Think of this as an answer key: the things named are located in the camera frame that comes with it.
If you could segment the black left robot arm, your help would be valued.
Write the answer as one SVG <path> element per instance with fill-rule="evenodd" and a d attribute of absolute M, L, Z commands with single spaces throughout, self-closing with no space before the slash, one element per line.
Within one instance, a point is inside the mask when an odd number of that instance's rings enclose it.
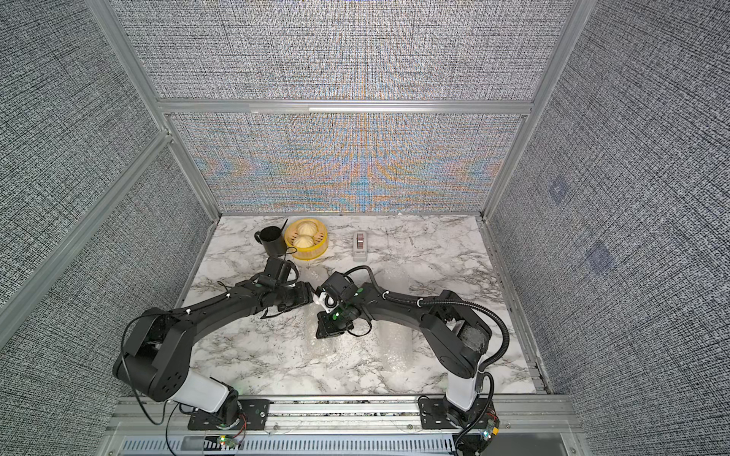
<path fill-rule="evenodd" d="M 220 328 L 274 307 L 288 313 L 313 302 L 313 288 L 297 277 L 296 266 L 270 258 L 264 271 L 198 304 L 164 311 L 152 308 L 130 321 L 123 332 L 112 373 L 136 395 L 156 402 L 175 401 L 226 421 L 234 391 L 190 368 L 195 345 Z"/>

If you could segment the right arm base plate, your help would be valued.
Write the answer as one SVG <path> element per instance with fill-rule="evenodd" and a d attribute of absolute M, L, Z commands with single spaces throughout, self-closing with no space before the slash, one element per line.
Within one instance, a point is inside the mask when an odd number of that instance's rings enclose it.
<path fill-rule="evenodd" d="M 494 408 L 494 401 L 479 396 L 473 406 L 465 412 L 449 403 L 444 395 L 420 395 L 416 399 L 422 429 L 493 429 L 500 427 L 500 419 Z"/>

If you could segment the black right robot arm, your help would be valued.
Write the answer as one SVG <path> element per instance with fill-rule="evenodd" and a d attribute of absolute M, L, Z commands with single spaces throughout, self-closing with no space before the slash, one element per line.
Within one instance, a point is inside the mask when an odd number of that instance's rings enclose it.
<path fill-rule="evenodd" d="M 452 291 L 410 296 L 376 282 L 355 284 L 350 274 L 333 273 L 313 292 L 318 339 L 341 336 L 354 322 L 385 321 L 420 332 L 448 372 L 446 402 L 468 412 L 481 393 L 488 367 L 509 348 L 509 329 L 493 311 L 465 301 Z"/>

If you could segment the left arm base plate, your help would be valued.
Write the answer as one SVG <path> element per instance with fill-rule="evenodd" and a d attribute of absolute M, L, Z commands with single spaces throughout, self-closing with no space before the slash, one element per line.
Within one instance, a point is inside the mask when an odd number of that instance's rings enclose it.
<path fill-rule="evenodd" d="M 189 431 L 263 431 L 271 402 L 267 399 L 227 401 L 218 412 L 195 410 L 187 424 Z"/>

